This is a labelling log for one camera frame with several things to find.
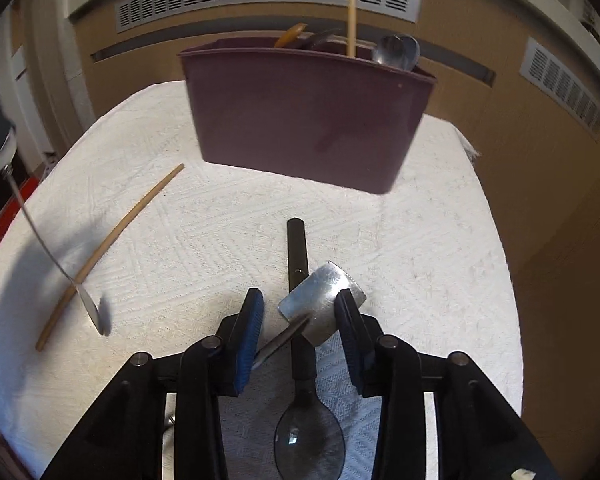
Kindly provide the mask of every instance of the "red object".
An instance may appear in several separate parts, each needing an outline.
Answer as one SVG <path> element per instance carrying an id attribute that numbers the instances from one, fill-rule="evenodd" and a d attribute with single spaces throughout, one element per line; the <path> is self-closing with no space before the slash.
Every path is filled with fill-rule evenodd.
<path id="1" fill-rule="evenodd" d="M 35 189 L 38 187 L 38 180 L 35 177 L 30 177 L 22 186 L 20 186 L 20 193 L 24 200 L 29 198 Z M 15 197 L 11 196 L 7 203 L 4 205 L 2 210 L 0 211 L 0 242 L 5 234 L 7 234 L 7 230 L 13 222 L 13 219 L 16 218 L 18 211 L 20 210 L 20 206 L 16 201 Z"/>
<path id="2" fill-rule="evenodd" d="M 207 162 L 386 193 L 436 79 L 355 58 L 346 45 L 273 48 L 227 38 L 180 53 Z"/>

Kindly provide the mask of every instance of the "blue gripper pad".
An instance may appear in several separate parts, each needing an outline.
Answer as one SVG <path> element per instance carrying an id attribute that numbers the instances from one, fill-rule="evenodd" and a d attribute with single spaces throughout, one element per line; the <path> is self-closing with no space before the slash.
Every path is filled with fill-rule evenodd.
<path id="1" fill-rule="evenodd" d="M 244 387 L 249 382 L 251 374 L 251 365 L 253 357 L 256 355 L 258 347 L 258 338 L 260 337 L 260 327 L 264 316 L 264 299 L 262 293 L 257 288 L 250 289 L 253 295 L 251 305 L 248 307 L 248 319 L 242 341 L 235 356 L 235 377 L 234 387 L 241 394 Z"/>

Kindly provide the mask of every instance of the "round table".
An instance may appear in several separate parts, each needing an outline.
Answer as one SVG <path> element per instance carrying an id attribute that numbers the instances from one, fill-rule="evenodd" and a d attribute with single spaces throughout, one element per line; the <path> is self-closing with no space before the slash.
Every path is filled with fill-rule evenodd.
<path id="1" fill-rule="evenodd" d="M 474 168 L 452 124 L 424 116 L 393 189 L 382 196 L 206 163 L 183 82 L 151 86 L 100 118 L 27 201 L 52 252 L 76 273 L 129 209 L 177 164 L 85 286 L 110 318 L 99 336 L 72 300 L 34 350 L 67 286 L 21 214 L 0 245 L 0 430 L 40 476 L 87 407 L 136 351 L 181 352 L 265 298 L 260 344 L 282 330 L 286 220 L 306 223 L 310 270 L 327 260 L 366 292 L 362 312 L 420 352 L 462 349 L 520 412 L 522 348 L 509 271 Z M 379 399 L 357 396 L 336 334 L 317 349 L 318 392 L 340 421 L 342 475 L 369 478 Z M 221 399 L 232 479 L 277 478 L 273 432 L 292 399 L 288 349 Z M 427 404 L 427 475 L 437 477 Z M 164 476 L 172 477 L 166 439 Z"/>

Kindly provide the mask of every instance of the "white tablecloth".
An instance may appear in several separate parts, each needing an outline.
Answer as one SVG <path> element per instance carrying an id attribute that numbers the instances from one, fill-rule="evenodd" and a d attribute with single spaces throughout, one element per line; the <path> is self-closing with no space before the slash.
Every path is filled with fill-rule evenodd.
<path id="1" fill-rule="evenodd" d="M 124 361 L 183 351 L 238 311 L 247 289 L 266 302 L 261 343 L 285 326 L 286 220 L 306 223 L 310 269 L 327 260 L 366 291 L 362 311 L 417 350 L 462 349 L 513 407 L 522 349 L 505 255 L 458 131 L 425 116 L 392 191 L 383 196 L 200 157 L 183 82 L 138 92 L 102 117 L 27 205 L 51 250 L 77 272 L 131 207 L 177 164 L 185 169 L 140 213 L 85 286 L 108 313 L 99 336 L 73 300 L 42 353 L 35 341 L 64 278 L 21 214 L 0 245 L 0 429 L 34 475 Z M 359 398 L 340 340 L 318 349 L 318 392 L 340 421 L 342 478 L 369 478 L 379 399 Z M 287 349 L 222 399 L 232 479 L 277 478 L 273 433 L 292 399 Z M 433 412 L 428 406 L 427 423 Z M 436 478 L 429 432 L 427 473 Z M 165 478 L 171 477 L 167 443 Z"/>

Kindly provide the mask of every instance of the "metal screw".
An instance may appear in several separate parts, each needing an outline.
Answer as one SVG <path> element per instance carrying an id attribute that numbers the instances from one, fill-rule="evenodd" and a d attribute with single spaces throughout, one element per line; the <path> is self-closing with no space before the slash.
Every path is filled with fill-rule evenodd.
<path id="1" fill-rule="evenodd" d="M 142 366 L 147 364 L 149 361 L 149 354 L 147 352 L 136 352 L 129 358 L 129 362 L 133 366 Z"/>
<path id="2" fill-rule="evenodd" d="M 382 348 L 398 348 L 398 338 L 395 335 L 383 335 L 378 340 Z"/>
<path id="3" fill-rule="evenodd" d="M 452 352 L 449 358 L 451 359 L 451 362 L 453 364 L 458 366 L 465 366 L 471 361 L 471 359 L 469 359 L 469 356 L 464 352 Z"/>
<path id="4" fill-rule="evenodd" d="M 208 335 L 202 340 L 202 346 L 208 350 L 218 348 L 222 344 L 222 339 L 217 335 Z"/>

